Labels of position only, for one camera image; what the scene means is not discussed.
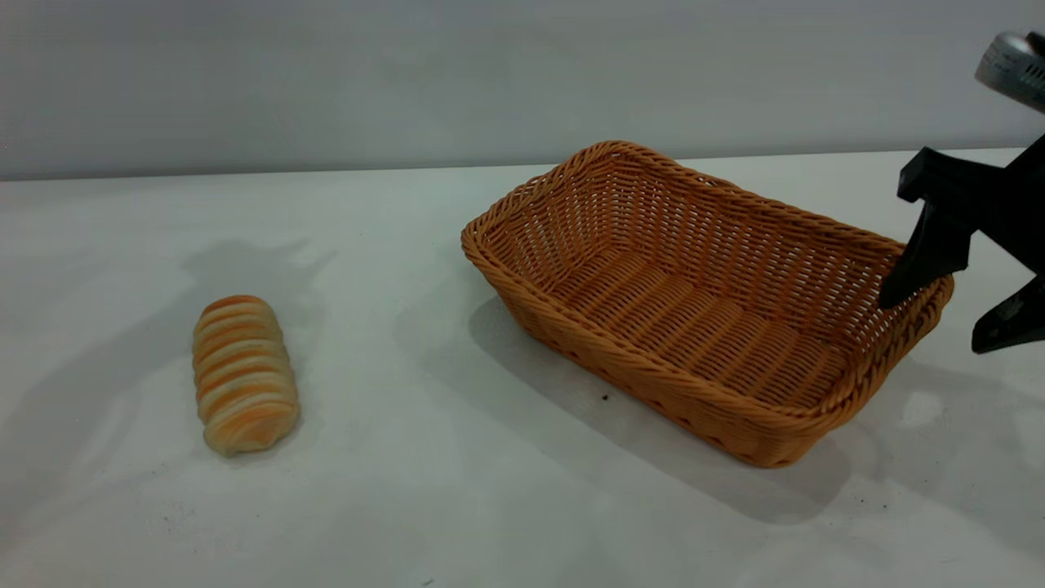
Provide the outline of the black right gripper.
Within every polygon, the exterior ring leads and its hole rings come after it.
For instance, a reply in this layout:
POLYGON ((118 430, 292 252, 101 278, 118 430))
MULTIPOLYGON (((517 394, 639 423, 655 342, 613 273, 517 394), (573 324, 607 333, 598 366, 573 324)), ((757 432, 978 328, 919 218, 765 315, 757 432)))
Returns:
MULTIPOLYGON (((1040 137, 1004 167, 919 150, 900 171, 898 196, 924 206, 902 256, 883 280, 878 306, 895 308, 934 280, 966 269, 974 232, 1042 274, 1043 148, 1040 137)), ((988 354, 1042 339, 1044 276, 1034 276, 977 320, 972 350, 988 354)))

